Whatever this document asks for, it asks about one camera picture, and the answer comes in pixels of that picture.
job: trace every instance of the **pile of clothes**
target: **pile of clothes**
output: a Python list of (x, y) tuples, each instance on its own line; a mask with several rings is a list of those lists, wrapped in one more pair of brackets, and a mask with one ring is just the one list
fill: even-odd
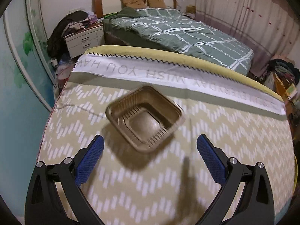
[(269, 61), (268, 71), (275, 71), (277, 76), (289, 82), (289, 85), (295, 86), (299, 83), (300, 72), (298, 68), (290, 62), (277, 58)]
[(65, 16), (55, 27), (47, 41), (47, 52), (51, 58), (57, 61), (68, 51), (64, 37), (88, 27), (97, 22), (97, 15), (93, 12), (76, 11)]

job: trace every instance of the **curtain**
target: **curtain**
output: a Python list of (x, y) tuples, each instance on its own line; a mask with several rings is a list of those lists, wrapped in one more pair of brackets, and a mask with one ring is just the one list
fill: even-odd
[(196, 0), (196, 20), (253, 49), (250, 72), (257, 77), (273, 55), (287, 55), (299, 36), (299, 22), (286, 0)]

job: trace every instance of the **white nightstand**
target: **white nightstand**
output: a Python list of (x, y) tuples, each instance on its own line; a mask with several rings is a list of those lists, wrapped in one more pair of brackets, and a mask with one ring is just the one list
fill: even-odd
[(74, 34), (64, 37), (71, 58), (75, 58), (89, 48), (105, 44), (103, 25), (96, 23)]

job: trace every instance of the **square tray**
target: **square tray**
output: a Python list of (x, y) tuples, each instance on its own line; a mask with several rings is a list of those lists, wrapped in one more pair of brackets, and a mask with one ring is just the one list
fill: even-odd
[(181, 124), (182, 109), (151, 86), (142, 86), (110, 103), (106, 116), (139, 152), (154, 151)]

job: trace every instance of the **mattress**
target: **mattress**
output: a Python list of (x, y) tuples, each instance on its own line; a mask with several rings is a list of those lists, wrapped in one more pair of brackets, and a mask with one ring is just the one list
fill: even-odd
[(104, 20), (106, 33), (129, 46), (162, 49), (204, 59), (247, 75), (253, 51), (235, 38), (175, 9), (136, 9), (139, 18)]
[[(186, 118), (149, 155), (135, 151), (105, 116), (111, 101), (143, 84), (172, 99)], [(201, 59), (127, 46), (89, 49), (49, 117), (38, 161), (50, 165), (74, 157), (96, 134), (104, 137), (104, 152), (81, 190), (107, 225), (194, 225), (220, 189), (197, 151), (200, 134), (243, 164), (264, 163), (276, 220), (293, 195), (293, 143), (281, 97)], [(57, 189), (67, 215), (76, 219), (62, 187)], [(225, 218), (233, 215), (242, 190), (243, 184)]]

